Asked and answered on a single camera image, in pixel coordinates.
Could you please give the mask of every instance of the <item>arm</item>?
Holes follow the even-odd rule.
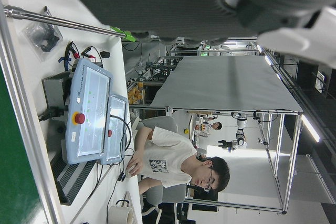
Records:
[[[126,170],[133,168],[129,171],[131,176],[137,175],[143,167],[143,152],[145,148],[145,143],[147,140],[151,140],[153,136],[153,129],[148,127],[143,127],[138,130],[134,139],[134,154],[129,163],[127,164]]]
[[[139,194],[143,194],[145,191],[147,191],[149,188],[152,188],[154,186],[162,185],[160,180],[153,179],[153,178],[144,178],[139,182]]]

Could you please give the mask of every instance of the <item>ceiling light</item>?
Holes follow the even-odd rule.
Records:
[[[320,141],[320,136],[319,134],[317,134],[316,130],[313,128],[313,126],[311,125],[311,123],[308,121],[308,119],[306,118],[305,115],[302,116],[302,121],[305,124],[305,126],[307,127],[307,129],[309,130],[310,134],[312,135],[312,137],[315,139],[316,142]]]
[[[272,65],[271,61],[269,60],[269,58],[266,55],[264,56],[264,59],[267,62],[267,64],[269,64],[270,66]]]
[[[261,46],[257,45],[257,48],[258,48],[259,52],[262,52]]]

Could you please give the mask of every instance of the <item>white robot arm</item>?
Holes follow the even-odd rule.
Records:
[[[244,127],[246,126],[246,122],[247,122],[246,114],[232,112],[231,116],[237,119],[238,130],[236,133],[236,140],[237,140],[238,148],[239,146],[242,146],[242,147],[245,146],[246,148],[245,135],[244,135]]]
[[[246,126],[246,122],[247,122],[246,114],[239,113],[239,112],[232,112],[231,116],[237,119],[238,129],[236,133],[236,140],[229,141],[229,142],[225,140],[218,141],[219,143],[221,143],[219,147],[223,149],[228,149],[229,152],[234,151],[235,149],[246,148],[247,146],[247,143],[245,141],[245,135],[244,135],[244,127]]]

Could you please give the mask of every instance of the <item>white label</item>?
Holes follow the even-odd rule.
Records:
[[[76,140],[76,133],[73,132],[71,136],[71,141],[74,142]]]

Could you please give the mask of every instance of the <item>white t-shirt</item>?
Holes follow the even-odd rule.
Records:
[[[189,139],[155,127],[152,140],[145,144],[141,174],[161,180],[164,187],[188,183],[191,176],[181,171],[181,165],[195,153]]]
[[[212,128],[212,124],[204,124],[204,130],[202,130],[202,132],[204,132],[204,133],[206,133],[206,134],[208,134],[208,135],[210,135],[215,129],[214,128]]]

